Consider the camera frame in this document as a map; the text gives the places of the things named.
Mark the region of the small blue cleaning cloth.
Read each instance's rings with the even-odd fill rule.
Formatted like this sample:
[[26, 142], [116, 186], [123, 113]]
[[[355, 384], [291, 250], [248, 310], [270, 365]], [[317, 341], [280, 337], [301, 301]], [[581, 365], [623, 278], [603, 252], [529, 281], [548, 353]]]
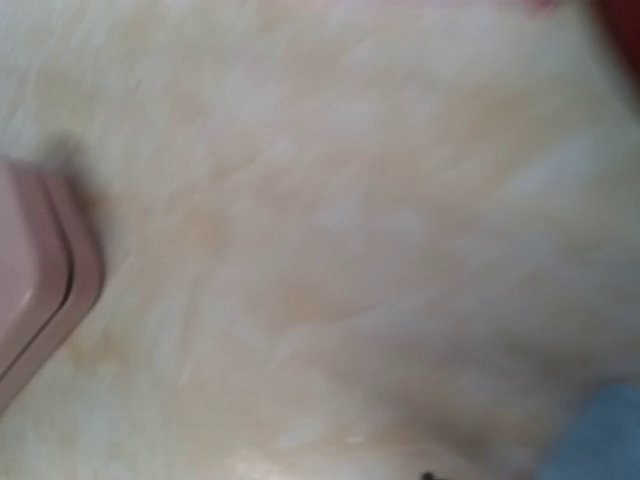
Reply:
[[538, 479], [639, 477], [639, 387], [606, 386], [582, 406], [550, 450]]

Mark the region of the pink glasses case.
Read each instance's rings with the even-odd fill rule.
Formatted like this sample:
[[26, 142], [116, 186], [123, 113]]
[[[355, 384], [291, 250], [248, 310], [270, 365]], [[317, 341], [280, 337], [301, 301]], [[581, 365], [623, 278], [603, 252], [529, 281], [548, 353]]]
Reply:
[[1, 406], [90, 312], [102, 252], [72, 177], [1, 160]]

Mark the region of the red floral plate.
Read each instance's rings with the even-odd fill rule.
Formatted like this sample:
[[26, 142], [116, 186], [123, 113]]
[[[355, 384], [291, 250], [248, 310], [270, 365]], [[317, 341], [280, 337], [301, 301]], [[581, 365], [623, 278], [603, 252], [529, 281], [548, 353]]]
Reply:
[[595, 0], [592, 6], [631, 84], [639, 90], [639, 0]]

